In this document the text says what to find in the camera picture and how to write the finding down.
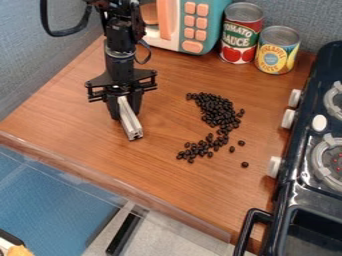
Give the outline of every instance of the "tin can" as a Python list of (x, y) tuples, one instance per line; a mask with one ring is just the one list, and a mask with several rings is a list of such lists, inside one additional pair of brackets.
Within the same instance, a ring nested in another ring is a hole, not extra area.
[(260, 34), (255, 65), (268, 74), (292, 70), (300, 46), (299, 34), (285, 26), (271, 26)]
[(263, 11), (255, 4), (229, 5), (223, 23), (221, 58), (234, 64), (253, 61), (263, 20)]

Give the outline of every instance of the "white knob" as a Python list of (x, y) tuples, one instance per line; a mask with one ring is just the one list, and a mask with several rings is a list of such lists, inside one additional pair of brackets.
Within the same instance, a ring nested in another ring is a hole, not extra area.
[(316, 132), (324, 131), (327, 127), (328, 121), (327, 118), (323, 115), (316, 115), (314, 119), (312, 119), (312, 128)]
[(272, 156), (268, 164), (267, 176), (271, 178), (277, 178), (279, 168), (281, 164), (281, 157)]
[(296, 111), (292, 109), (286, 109), (283, 121), (281, 122), (281, 127), (285, 129), (291, 129)]
[(301, 90), (293, 89), (289, 98), (289, 107), (296, 108), (298, 106), (300, 96), (302, 94)]

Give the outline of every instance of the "gray wall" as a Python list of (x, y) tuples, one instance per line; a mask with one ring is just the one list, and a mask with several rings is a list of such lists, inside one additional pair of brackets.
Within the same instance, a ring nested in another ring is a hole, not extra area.
[(248, 0), (265, 12), (266, 26), (296, 29), (302, 50), (317, 52), (324, 44), (342, 40), (342, 0)]
[[(81, 0), (49, 4), (51, 27), (58, 29), (77, 24), (85, 7)], [(85, 31), (52, 38), (40, 24), (39, 0), (0, 0), (0, 120), (101, 33), (98, 13), (93, 11)]]

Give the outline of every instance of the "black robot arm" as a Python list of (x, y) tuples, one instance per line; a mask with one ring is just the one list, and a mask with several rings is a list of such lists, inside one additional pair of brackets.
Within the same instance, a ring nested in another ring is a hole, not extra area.
[[(157, 89), (155, 70), (134, 68), (134, 60), (145, 64), (151, 50), (143, 40), (145, 23), (140, 12), (139, 0), (83, 0), (87, 6), (80, 22), (73, 28), (51, 31), (48, 22), (47, 0), (40, 0), (43, 28), (50, 36), (61, 37), (84, 29), (92, 7), (100, 13), (104, 34), (106, 71), (87, 81), (89, 102), (104, 101), (111, 117), (121, 120), (130, 140), (142, 137), (142, 128), (135, 115), (140, 112), (143, 94)], [(143, 61), (136, 59), (136, 45), (142, 44), (149, 51)]]

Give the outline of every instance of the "red can label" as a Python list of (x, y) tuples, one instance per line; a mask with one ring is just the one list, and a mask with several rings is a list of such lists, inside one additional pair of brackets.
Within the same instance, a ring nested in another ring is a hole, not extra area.
[(262, 20), (253, 23), (225, 20), (221, 58), (234, 64), (253, 61), (261, 27)]

